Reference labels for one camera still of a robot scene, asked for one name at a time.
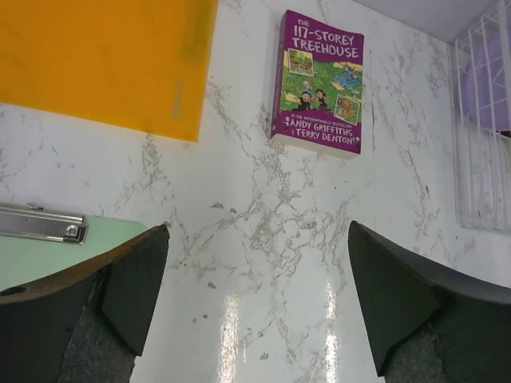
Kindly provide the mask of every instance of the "white marble table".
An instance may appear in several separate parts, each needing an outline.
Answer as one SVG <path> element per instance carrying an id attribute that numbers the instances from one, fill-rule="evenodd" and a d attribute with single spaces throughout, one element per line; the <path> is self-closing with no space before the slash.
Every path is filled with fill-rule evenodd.
<path id="1" fill-rule="evenodd" d="M 288 8 L 366 35 L 357 159 L 265 136 Z M 199 144 L 0 105 L 0 200 L 172 225 L 132 382 L 382 381 L 352 219 L 511 286 L 509 237 L 455 219 L 447 68 L 444 43 L 351 0 L 223 0 Z"/>

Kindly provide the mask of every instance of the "purple book cover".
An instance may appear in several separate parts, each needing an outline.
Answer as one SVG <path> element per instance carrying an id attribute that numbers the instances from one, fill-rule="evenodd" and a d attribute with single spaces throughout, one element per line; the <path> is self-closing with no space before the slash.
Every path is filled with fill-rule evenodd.
<path id="1" fill-rule="evenodd" d="M 360 154 L 363 35 L 291 10 L 280 28 L 271 138 Z"/>

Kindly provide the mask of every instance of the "cartoon character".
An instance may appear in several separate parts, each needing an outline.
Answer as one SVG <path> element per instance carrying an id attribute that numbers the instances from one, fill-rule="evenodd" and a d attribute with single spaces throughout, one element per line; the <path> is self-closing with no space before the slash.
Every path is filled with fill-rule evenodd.
<path id="1" fill-rule="evenodd" d="M 342 118 L 352 117 L 356 114 L 355 107 L 348 100 L 339 101 L 339 106 L 337 115 Z"/>
<path id="2" fill-rule="evenodd" d="M 316 96 L 318 97 L 319 110 L 324 110 L 325 112 L 330 112 L 331 110 L 328 108 L 328 99 L 327 95 L 321 89 L 316 90 Z"/>
<path id="3" fill-rule="evenodd" d="M 311 94 L 309 92 L 303 92 L 302 96 L 299 98 L 298 108 L 292 110 L 301 112 L 309 109 L 311 109 Z"/>
<path id="4" fill-rule="evenodd" d="M 314 96 L 312 96 L 312 84 L 309 81 L 304 81 L 303 86 L 305 86 L 304 89 L 296 88 L 297 91 L 300 93 L 309 93 L 311 95 L 311 101 L 314 100 Z"/>
<path id="5" fill-rule="evenodd" d="M 348 64 L 344 65 L 344 72 L 341 76 L 335 75 L 335 81 L 345 88 L 354 88 L 355 86 L 360 85 L 360 79 L 358 78 L 357 71 L 355 68 L 351 68 Z"/>

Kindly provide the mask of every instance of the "orange folder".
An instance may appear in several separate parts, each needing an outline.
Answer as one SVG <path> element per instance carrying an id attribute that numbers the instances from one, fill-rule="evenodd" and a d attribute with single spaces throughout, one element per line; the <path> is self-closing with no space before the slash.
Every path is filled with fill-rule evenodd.
<path id="1" fill-rule="evenodd" d="M 218 0 L 2 0 L 0 102 L 197 141 Z"/>

